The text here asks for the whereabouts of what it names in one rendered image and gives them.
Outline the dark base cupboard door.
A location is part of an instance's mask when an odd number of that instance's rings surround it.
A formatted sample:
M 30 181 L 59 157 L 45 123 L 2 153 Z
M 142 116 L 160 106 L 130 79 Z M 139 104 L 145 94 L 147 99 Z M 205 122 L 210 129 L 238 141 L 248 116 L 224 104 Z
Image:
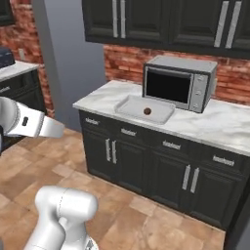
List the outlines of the dark base cupboard door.
M 199 168 L 195 193 L 190 193 L 189 214 L 219 229 L 227 229 L 242 192 L 243 179 Z
M 115 182 L 128 190 L 139 194 L 146 193 L 148 147 L 122 140 L 116 141 L 117 163 Z
M 87 160 L 88 172 L 105 180 L 111 181 L 112 168 L 110 161 L 106 160 L 105 140 L 108 136 L 93 132 L 83 131 L 83 144 Z
M 189 172 L 186 159 L 154 152 L 150 171 L 150 197 L 171 208 L 181 210 L 185 172 Z

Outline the dark wall cupboard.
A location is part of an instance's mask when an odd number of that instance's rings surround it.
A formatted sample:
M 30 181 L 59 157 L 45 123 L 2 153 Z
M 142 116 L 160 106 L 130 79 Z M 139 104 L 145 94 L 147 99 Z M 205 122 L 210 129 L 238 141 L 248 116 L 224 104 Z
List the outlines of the dark wall cupboard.
M 0 26 L 15 23 L 10 0 L 0 0 Z

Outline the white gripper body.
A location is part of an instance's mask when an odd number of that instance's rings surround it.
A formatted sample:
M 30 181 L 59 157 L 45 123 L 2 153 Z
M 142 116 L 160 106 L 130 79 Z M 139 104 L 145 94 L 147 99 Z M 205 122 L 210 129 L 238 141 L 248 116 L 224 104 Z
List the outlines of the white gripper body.
M 48 138 L 60 138 L 63 135 L 64 125 L 48 116 L 44 117 L 41 130 L 39 132 L 40 137 Z

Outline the dark wall cupboard door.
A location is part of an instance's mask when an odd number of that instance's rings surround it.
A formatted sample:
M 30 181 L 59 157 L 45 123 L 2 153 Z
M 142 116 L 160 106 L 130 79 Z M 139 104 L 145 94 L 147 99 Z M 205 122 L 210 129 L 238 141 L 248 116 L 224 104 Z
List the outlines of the dark wall cupboard door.
M 82 0 L 85 37 L 114 39 L 112 0 Z
M 250 0 L 241 0 L 241 9 L 231 49 L 250 51 Z
M 229 0 L 173 0 L 170 42 L 214 47 L 223 1 Z
M 125 2 L 125 39 L 161 43 L 168 28 L 170 0 L 125 0 Z

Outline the grey fridge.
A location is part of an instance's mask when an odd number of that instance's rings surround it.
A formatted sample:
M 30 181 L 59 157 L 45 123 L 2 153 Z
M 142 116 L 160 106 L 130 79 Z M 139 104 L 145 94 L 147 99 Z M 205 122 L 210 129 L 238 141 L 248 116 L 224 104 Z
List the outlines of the grey fridge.
M 104 46 L 85 40 L 81 0 L 31 0 L 56 119 L 80 131 L 73 104 L 105 83 Z

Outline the dark small appliance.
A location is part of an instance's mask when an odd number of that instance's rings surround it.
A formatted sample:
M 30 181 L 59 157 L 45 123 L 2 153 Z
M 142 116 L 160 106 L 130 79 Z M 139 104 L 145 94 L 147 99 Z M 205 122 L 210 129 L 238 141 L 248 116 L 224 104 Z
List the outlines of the dark small appliance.
M 13 52 L 8 47 L 0 46 L 0 68 L 15 64 Z

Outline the clear grey tupperware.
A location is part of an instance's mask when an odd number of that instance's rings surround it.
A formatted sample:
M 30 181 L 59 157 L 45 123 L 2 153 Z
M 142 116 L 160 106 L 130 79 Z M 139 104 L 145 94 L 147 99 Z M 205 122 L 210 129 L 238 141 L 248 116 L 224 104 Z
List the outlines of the clear grey tupperware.
M 146 107 L 151 109 L 150 115 L 144 114 L 144 109 Z M 143 121 L 165 124 L 174 113 L 175 108 L 176 106 L 174 104 L 128 95 L 114 107 L 114 110 L 116 113 L 141 119 Z

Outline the dark base cupboard run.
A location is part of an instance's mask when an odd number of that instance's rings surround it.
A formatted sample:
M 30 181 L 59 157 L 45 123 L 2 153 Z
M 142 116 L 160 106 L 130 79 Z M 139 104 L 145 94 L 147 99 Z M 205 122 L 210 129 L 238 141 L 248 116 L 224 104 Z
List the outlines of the dark base cupboard run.
M 7 97 L 47 113 L 41 90 L 38 64 L 16 61 L 0 68 L 0 97 Z

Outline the dark drawer front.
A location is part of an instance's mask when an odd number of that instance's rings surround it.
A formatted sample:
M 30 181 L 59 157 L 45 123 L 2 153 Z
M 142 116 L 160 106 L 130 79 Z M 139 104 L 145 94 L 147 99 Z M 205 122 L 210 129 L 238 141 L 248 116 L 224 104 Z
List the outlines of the dark drawer front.
M 150 131 L 149 138 L 150 138 L 150 145 L 156 150 L 173 155 L 180 155 L 182 157 L 188 157 L 190 155 L 192 143 L 189 140 L 156 131 Z M 162 145 L 163 141 L 174 143 L 176 145 L 182 145 L 181 149 L 177 150 L 167 146 L 163 146 Z
M 80 123 L 81 126 L 84 129 L 89 129 L 89 130 L 93 130 L 93 131 L 100 131 L 100 132 L 108 132 L 108 126 L 109 126 L 109 121 L 107 117 L 92 113 L 92 112 L 88 112 L 85 110 L 80 110 L 79 111 L 79 117 L 80 117 Z M 85 121 L 85 118 L 91 118 L 91 119 L 95 119 L 100 121 L 99 125 L 94 125 L 94 124 L 90 124 L 88 122 Z
M 120 138 L 121 140 L 131 141 L 131 142 L 134 142 L 136 144 L 141 144 L 141 145 L 148 144 L 148 129 L 147 128 L 137 126 L 134 124 L 130 124 L 128 122 L 115 120 L 115 119 L 112 119 L 110 121 L 110 126 L 112 127 L 112 132 L 114 133 L 114 135 Z M 136 137 L 121 133 L 121 128 L 137 132 Z
M 242 175 L 248 177 L 250 175 L 250 157 L 245 156 L 229 150 L 220 149 L 214 146 L 199 146 L 199 159 L 208 166 L 218 168 L 229 173 Z M 213 161 L 213 155 L 217 155 L 221 158 L 234 161 L 234 166 L 228 166 L 223 163 Z

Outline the silver microwave oven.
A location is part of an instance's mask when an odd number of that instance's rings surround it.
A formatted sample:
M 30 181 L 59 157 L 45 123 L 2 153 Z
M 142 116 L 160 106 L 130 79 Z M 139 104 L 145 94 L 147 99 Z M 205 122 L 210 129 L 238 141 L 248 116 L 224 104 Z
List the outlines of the silver microwave oven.
M 144 63 L 143 96 L 202 113 L 215 93 L 216 62 L 156 56 Z

